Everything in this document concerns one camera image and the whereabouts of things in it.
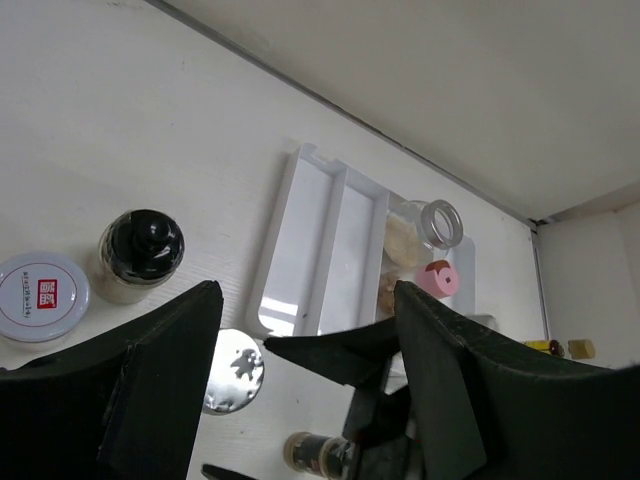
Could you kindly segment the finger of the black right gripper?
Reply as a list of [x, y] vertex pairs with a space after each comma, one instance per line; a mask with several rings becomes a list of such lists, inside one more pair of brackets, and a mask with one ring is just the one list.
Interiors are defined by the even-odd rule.
[[247, 475], [211, 464], [203, 464], [201, 473], [208, 480], [250, 480]]

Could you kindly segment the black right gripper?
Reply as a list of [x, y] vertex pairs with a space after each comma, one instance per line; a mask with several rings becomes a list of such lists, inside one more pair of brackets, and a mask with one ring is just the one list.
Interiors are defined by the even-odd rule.
[[342, 436], [351, 443], [346, 479], [425, 479], [407, 383], [392, 373], [400, 352], [394, 317], [319, 336], [270, 337], [272, 354], [355, 387]]

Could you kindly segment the pink lid spice jar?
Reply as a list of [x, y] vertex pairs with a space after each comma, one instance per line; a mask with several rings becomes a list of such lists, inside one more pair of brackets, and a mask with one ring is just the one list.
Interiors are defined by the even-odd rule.
[[460, 287], [459, 274], [447, 260], [435, 260], [418, 267], [392, 269], [380, 277], [377, 305], [383, 314], [394, 314], [394, 290], [400, 280], [416, 284], [439, 300], [454, 296]]

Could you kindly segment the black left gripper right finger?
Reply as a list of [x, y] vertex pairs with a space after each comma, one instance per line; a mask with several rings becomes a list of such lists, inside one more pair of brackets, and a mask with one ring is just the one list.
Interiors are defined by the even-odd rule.
[[639, 370], [544, 354], [416, 285], [395, 319], [430, 479], [635, 479]]

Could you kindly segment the yellow bottle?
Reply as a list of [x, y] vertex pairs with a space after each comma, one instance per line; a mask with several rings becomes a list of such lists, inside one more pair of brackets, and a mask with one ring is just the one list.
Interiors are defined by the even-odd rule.
[[524, 345], [556, 357], [564, 358], [566, 354], [573, 360], [590, 360], [596, 356], [596, 349], [589, 339], [569, 340], [566, 345], [558, 340], [530, 340], [524, 341]]

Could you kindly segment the blue label white bottle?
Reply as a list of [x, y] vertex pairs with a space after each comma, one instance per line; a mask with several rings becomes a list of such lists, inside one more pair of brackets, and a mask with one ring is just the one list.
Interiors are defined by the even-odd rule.
[[228, 415], [249, 405], [259, 393], [265, 364], [258, 343], [231, 328], [218, 333], [203, 400], [202, 412]]

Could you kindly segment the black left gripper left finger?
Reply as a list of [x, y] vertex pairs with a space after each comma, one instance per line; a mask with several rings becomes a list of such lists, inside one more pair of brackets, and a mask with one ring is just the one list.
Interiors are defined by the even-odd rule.
[[1, 374], [5, 479], [183, 479], [221, 324], [204, 281], [157, 309]]

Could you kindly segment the glass jar beige powder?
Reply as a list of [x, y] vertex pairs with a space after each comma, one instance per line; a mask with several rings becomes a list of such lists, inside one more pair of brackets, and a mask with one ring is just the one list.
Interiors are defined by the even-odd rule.
[[398, 267], [413, 268], [445, 259], [464, 229], [448, 201], [395, 200], [386, 218], [384, 252]]

